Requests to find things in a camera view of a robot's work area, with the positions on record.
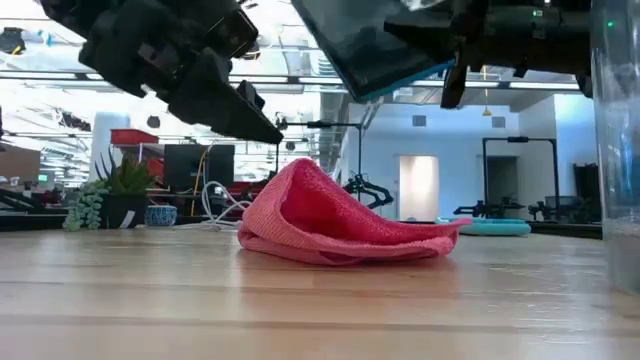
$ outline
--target wooden table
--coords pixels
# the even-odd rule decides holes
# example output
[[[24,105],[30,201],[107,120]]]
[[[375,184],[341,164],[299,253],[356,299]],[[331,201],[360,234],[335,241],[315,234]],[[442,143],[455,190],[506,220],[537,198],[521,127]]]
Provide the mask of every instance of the wooden table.
[[[638,359],[604,244],[323,268],[199,230],[0,234],[0,359]]]

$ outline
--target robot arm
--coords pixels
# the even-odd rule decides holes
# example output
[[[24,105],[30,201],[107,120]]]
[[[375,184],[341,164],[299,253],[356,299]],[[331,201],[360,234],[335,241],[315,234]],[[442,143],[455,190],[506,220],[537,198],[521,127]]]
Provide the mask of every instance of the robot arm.
[[[48,17],[85,37],[80,62],[135,96],[143,85],[189,124],[277,144],[253,86],[229,85],[231,58],[256,47],[258,31],[235,0],[40,0]]]
[[[447,73],[443,108],[456,108],[467,69],[484,65],[575,75],[592,97],[588,0],[452,0],[387,19],[385,30],[427,54],[455,64]]]

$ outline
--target pink towel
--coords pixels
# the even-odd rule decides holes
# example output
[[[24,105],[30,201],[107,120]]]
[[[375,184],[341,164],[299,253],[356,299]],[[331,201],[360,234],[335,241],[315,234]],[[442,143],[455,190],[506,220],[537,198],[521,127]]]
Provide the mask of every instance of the pink towel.
[[[297,160],[245,211],[238,231],[248,249],[305,263],[350,265],[449,254],[461,220],[447,225],[386,220],[344,191],[313,161]]]

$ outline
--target light fixture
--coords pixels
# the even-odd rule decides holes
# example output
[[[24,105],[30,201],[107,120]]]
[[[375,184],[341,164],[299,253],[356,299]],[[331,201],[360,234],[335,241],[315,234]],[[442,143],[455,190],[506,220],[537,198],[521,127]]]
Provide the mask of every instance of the light fixture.
[[[443,87],[444,81],[442,80],[418,80],[414,81],[410,86],[414,87]]]
[[[538,83],[514,81],[509,87],[511,89],[522,90],[580,90],[578,84],[575,83]]]
[[[23,137],[34,139],[60,139],[60,138],[77,138],[77,139],[91,139],[93,135],[91,133],[74,134],[74,133],[28,133],[28,132],[9,132],[5,131],[7,137]]]
[[[468,88],[490,89],[497,88],[498,84],[499,83],[497,81],[467,81],[465,83],[465,86]]]
[[[321,94],[348,94],[349,91],[347,89],[330,89],[330,88],[315,88],[313,85],[305,86],[305,93],[321,93]]]
[[[487,80],[487,66],[482,67],[482,76],[483,79]],[[489,89],[484,89],[484,111],[482,112],[482,116],[493,116],[491,110],[489,110]]]
[[[314,84],[314,85],[342,85],[342,80],[336,77],[299,77],[298,82],[300,84]]]
[[[63,161],[42,161],[40,165],[64,168],[67,166]]]
[[[37,79],[37,80],[74,80],[77,79],[74,73],[58,72],[29,72],[29,71],[0,71],[0,78],[3,79]]]
[[[240,83],[242,80],[252,84],[286,84],[289,81],[286,76],[229,76],[230,83]]]
[[[87,179],[56,179],[58,182],[70,183],[70,184],[82,184],[87,182]]]
[[[100,74],[85,74],[85,75],[87,76],[87,78],[91,80],[104,80],[104,78],[100,76]]]

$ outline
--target black metal frame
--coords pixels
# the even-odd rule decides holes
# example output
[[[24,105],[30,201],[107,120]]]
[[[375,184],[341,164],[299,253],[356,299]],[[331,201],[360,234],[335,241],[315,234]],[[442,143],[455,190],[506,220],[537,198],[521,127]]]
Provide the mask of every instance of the black metal frame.
[[[553,186],[555,188],[555,200],[556,200],[556,220],[560,220],[560,184],[558,181],[558,144],[556,139],[552,138],[529,138],[526,136],[514,136],[505,138],[482,138],[482,164],[484,173],[484,203],[489,203],[489,174],[487,172],[487,143],[489,141],[506,141],[511,144],[526,144],[531,141],[544,141],[550,142],[553,150]]]

